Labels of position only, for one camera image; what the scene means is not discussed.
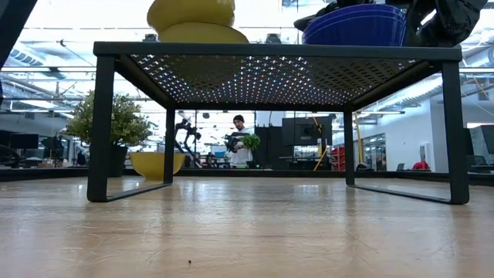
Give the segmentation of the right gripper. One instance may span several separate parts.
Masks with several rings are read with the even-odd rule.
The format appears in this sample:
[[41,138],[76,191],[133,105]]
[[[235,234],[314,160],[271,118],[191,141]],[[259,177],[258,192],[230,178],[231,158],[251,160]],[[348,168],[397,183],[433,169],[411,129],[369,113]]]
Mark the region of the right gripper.
[[488,0],[411,0],[404,45],[454,47],[467,39]]

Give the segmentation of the blue plastic bowl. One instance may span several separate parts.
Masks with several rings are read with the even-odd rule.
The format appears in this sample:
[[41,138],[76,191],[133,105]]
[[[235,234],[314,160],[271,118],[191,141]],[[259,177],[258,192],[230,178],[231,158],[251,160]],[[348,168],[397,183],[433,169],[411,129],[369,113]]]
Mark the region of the blue plastic bowl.
[[302,34],[306,45],[403,46],[406,13],[393,5],[338,8],[311,20]]

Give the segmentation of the yellow patterned mini bowl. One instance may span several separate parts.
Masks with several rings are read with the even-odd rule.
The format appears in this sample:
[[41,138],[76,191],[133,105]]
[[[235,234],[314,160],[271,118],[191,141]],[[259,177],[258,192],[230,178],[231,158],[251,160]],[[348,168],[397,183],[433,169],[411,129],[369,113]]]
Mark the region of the yellow patterned mini bowl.
[[232,26],[234,21],[235,0],[154,0],[147,11],[147,24],[159,32],[186,22]]
[[161,42],[246,43],[249,40],[232,27],[203,22],[184,22],[157,33]]
[[[185,154],[180,152],[174,153],[172,172],[173,177],[184,164]],[[165,153],[159,152],[131,152],[130,162],[133,169],[148,181],[164,181],[170,175],[164,173],[167,165],[165,164]]]

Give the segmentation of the black perforated metal shelf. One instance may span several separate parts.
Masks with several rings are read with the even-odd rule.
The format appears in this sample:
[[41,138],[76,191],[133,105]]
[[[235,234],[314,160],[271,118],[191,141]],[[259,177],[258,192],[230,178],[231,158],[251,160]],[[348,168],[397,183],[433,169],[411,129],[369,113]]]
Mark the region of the black perforated metal shelf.
[[114,77],[121,75],[166,111],[162,183],[173,181],[177,110],[305,110],[343,114],[346,159],[352,115],[434,74],[442,75],[450,205],[470,199],[459,79],[460,48],[96,42],[93,134],[86,197],[110,202]]

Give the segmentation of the black cabinet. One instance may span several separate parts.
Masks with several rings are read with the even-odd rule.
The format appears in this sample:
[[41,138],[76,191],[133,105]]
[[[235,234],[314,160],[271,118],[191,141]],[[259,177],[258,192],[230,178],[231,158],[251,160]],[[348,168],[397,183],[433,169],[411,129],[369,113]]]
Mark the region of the black cabinet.
[[257,168],[281,171],[330,171],[332,122],[326,117],[285,117],[279,127],[255,128],[260,145],[253,151]]

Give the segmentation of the small green plant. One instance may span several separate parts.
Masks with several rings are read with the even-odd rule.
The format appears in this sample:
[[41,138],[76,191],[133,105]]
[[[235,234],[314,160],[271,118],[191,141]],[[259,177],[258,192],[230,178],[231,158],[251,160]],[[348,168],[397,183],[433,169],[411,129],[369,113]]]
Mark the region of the small green plant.
[[259,147],[261,140],[256,134],[248,134],[242,137],[241,142],[244,148],[254,151]]

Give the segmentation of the red rack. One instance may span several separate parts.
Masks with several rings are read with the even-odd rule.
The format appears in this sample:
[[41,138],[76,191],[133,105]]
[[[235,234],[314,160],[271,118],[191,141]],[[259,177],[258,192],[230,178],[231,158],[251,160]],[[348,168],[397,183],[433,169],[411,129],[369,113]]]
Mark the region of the red rack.
[[345,171],[345,147],[335,146],[330,151],[330,164],[333,171]]

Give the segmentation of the black handheld device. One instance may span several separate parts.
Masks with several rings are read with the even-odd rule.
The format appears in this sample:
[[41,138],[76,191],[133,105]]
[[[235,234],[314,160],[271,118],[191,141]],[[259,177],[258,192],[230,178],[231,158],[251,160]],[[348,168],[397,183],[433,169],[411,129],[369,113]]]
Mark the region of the black handheld device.
[[240,133],[232,133],[232,134],[227,134],[224,136],[225,139],[225,146],[227,149],[227,152],[232,152],[236,153],[237,150],[235,149],[235,146],[237,145],[238,142],[240,142],[240,137],[242,135]]

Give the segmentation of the person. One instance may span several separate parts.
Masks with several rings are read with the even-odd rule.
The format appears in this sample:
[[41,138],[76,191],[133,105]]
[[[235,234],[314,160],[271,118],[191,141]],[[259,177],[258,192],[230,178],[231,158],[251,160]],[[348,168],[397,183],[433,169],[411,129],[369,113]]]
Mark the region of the person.
[[242,139],[247,134],[254,134],[254,130],[245,126],[244,117],[240,114],[234,116],[233,124],[236,128],[235,134],[239,136],[233,136],[232,151],[229,151],[227,156],[232,168],[246,168],[248,161],[252,160],[252,151],[244,146]]

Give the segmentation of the green potted plant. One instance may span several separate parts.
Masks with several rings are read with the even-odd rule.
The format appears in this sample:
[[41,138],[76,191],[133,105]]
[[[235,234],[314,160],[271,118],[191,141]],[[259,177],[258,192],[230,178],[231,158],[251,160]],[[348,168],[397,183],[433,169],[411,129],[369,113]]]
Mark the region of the green potted plant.
[[[94,108],[95,92],[89,91],[78,103],[64,134],[79,138],[93,146],[94,137],[102,133],[101,112]],[[120,177],[129,147],[141,146],[152,135],[151,122],[141,113],[141,105],[128,95],[116,95],[112,99],[110,135],[108,143],[109,164],[107,176]]]

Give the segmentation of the black monitor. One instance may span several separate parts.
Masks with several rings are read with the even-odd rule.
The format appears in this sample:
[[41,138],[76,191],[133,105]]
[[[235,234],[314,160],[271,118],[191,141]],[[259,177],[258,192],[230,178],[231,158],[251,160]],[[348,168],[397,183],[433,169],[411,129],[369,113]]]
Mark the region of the black monitor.
[[38,134],[11,134],[9,147],[12,149],[37,149],[39,146]]

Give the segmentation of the black office chair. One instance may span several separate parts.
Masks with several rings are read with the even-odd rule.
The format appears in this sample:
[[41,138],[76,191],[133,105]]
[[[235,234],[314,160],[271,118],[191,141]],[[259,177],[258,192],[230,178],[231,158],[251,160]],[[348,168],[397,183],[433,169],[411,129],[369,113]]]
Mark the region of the black office chair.
[[21,157],[15,150],[0,144],[0,165],[17,168],[20,161]]

